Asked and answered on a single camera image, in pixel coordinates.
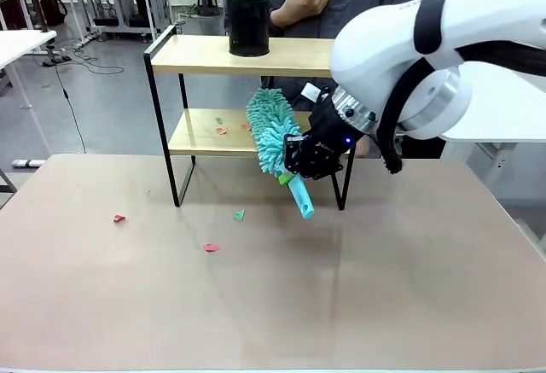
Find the black backpack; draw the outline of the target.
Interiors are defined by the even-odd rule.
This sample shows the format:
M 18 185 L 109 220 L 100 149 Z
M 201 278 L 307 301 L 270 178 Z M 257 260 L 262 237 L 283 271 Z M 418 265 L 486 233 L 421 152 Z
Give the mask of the black backpack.
M 64 23 L 67 7 L 62 0 L 40 0 L 40 5 L 47 26 L 59 26 Z

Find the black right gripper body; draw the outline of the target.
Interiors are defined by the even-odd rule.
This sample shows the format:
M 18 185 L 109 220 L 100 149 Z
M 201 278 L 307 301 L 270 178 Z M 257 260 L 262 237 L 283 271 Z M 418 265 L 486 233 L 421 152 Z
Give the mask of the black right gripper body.
M 341 156 L 357 141 L 355 101 L 338 86 L 322 100 L 309 118 L 310 129 L 304 133 L 299 157 L 299 174 L 308 165 L 340 163 Z

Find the white side table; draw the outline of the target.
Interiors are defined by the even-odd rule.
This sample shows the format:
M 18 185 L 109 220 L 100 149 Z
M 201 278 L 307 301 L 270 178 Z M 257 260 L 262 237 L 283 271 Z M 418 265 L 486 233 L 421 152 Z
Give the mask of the white side table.
M 15 62 L 23 55 L 33 52 L 40 45 L 56 37 L 55 31 L 40 32 L 37 30 L 0 31 L 0 69 L 4 69 L 13 88 L 22 99 L 21 107 L 30 109 L 26 93 L 17 73 Z

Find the large white table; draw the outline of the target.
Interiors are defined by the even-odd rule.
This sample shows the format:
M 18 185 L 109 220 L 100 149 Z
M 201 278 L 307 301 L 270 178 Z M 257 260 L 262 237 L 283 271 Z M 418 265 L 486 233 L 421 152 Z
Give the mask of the large white table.
M 546 143 L 546 78 L 482 62 L 466 62 L 460 70 L 471 82 L 472 99 L 444 140 Z

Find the teal microfiber duster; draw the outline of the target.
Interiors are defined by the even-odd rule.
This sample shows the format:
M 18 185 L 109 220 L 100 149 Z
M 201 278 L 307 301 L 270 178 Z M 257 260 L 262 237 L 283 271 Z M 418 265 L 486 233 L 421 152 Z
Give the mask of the teal microfiber duster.
M 310 219 L 314 207 L 304 180 L 285 167 L 284 137 L 301 134 L 291 105 L 280 89 L 258 89 L 247 104 L 246 115 L 261 171 L 287 187 L 303 219 Z

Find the two-tier wood shelf black frame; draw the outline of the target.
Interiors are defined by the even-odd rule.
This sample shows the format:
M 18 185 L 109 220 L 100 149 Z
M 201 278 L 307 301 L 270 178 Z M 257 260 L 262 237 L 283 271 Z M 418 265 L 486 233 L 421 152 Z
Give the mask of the two-tier wood shelf black frame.
M 229 52 L 226 36 L 177 33 L 171 25 L 143 55 L 167 177 L 175 207 L 182 205 L 198 156 L 254 157 L 257 154 L 250 132 L 241 128 L 246 113 L 234 109 L 190 108 L 184 77 L 199 75 L 242 75 L 327 78 L 334 42 L 320 38 L 271 38 L 270 51 L 259 57 L 239 57 Z M 156 76 L 175 74 L 183 112 L 173 134 L 166 132 Z M 223 124 L 217 123 L 221 118 Z M 215 129 L 227 128 L 226 135 Z

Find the black cylindrical canister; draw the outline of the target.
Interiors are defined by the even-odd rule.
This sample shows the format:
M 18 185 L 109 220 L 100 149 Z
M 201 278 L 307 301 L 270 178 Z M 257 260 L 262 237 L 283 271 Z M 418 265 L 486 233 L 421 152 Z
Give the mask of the black cylindrical canister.
M 267 55 L 270 0 L 227 0 L 229 52 L 239 57 Z

